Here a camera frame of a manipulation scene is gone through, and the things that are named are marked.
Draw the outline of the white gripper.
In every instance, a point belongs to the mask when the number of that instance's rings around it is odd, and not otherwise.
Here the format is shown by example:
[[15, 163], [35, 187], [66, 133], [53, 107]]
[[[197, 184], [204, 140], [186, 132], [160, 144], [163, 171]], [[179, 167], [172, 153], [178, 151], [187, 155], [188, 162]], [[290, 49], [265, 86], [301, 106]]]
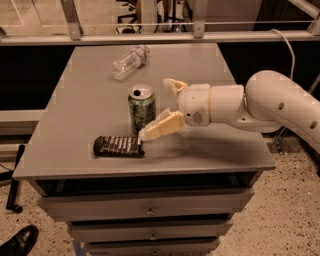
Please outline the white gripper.
[[185, 122], [189, 126], [208, 126], [210, 124], [211, 86], [209, 84], [188, 86], [183, 81], [165, 78], [163, 85], [172, 92], [175, 98], [178, 97], [179, 111], [171, 111], [169, 108], [162, 111], [155, 120], [139, 131], [138, 137], [141, 141], [152, 141], [178, 132]]

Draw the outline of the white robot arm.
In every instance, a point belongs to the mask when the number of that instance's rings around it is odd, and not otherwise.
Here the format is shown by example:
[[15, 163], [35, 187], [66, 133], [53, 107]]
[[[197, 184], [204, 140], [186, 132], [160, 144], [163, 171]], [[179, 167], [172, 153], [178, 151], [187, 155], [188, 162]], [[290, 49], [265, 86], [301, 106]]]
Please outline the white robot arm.
[[177, 101], [139, 131], [152, 141], [183, 126], [223, 123], [231, 127], [271, 133], [286, 127], [320, 152], [320, 102], [290, 78], [271, 70], [259, 71], [242, 85], [188, 85], [166, 78], [164, 86]]

